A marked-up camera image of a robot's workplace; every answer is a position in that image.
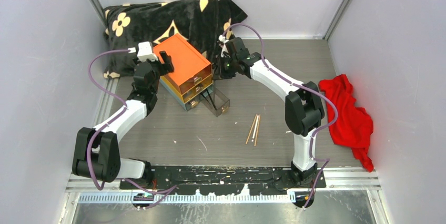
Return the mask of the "black makeup pencil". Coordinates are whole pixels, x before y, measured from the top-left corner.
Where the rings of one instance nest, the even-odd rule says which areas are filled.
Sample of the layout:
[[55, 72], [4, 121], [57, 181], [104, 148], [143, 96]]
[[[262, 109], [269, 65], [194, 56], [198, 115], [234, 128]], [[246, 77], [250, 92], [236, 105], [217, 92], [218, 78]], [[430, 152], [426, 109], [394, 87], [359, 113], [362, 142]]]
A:
[[206, 89], [207, 97], [209, 98], [209, 102], [212, 104], [214, 110], [217, 110], [217, 107], [215, 105], [214, 98], [212, 96], [212, 92], [209, 91], [209, 88]]

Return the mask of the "clear bottom drawer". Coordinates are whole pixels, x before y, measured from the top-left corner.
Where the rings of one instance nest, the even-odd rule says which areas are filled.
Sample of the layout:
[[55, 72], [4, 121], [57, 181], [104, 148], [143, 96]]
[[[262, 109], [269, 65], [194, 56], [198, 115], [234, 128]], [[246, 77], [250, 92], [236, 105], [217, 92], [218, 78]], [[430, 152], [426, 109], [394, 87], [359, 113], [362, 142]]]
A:
[[[217, 107], [217, 110], [210, 110], [212, 114], [216, 117], [219, 117], [220, 115], [226, 113], [229, 110], [230, 107], [230, 99], [227, 98], [217, 87], [216, 85], [212, 84], [209, 87], [209, 91], [212, 92], [212, 96], [215, 101], [215, 105]], [[203, 90], [201, 93], [207, 94], [206, 89]]]

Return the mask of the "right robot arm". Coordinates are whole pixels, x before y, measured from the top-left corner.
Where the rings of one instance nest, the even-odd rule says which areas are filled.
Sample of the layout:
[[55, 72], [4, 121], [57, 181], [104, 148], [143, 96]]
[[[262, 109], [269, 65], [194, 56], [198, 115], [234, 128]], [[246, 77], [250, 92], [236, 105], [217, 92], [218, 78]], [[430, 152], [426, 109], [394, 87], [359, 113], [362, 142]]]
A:
[[260, 53], [250, 53], [239, 37], [227, 39], [221, 35], [218, 44], [222, 47], [217, 57], [219, 77], [232, 78], [239, 73], [263, 84], [285, 103], [285, 122], [294, 140], [290, 176], [297, 187], [306, 187], [316, 176], [318, 166], [313, 133], [325, 116], [317, 86], [289, 77], [262, 59]]

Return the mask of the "orange drawer organizer box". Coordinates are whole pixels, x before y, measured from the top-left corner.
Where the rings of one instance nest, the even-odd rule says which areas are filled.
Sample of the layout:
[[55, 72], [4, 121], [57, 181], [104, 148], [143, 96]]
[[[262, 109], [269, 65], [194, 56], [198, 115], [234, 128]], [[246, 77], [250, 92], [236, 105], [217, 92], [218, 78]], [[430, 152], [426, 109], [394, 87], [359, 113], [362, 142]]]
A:
[[200, 94], [212, 91], [211, 63], [180, 34], [154, 47], [157, 56], [164, 51], [171, 57], [174, 71], [161, 76], [160, 83], [186, 111], [200, 102]]

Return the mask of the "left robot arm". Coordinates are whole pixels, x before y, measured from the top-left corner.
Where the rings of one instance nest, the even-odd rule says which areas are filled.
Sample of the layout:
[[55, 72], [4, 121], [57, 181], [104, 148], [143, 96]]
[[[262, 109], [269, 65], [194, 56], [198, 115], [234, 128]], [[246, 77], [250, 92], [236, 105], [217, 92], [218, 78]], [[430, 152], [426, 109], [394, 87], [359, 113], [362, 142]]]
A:
[[161, 76], [174, 71], [171, 56], [164, 50], [128, 49], [137, 53], [136, 72], [132, 91], [122, 107], [110, 118], [93, 128], [81, 128], [76, 136], [72, 172], [81, 177], [112, 182], [115, 179], [133, 179], [141, 189], [151, 186], [154, 178], [150, 163], [120, 157], [119, 142], [139, 121], [145, 119], [157, 102]]

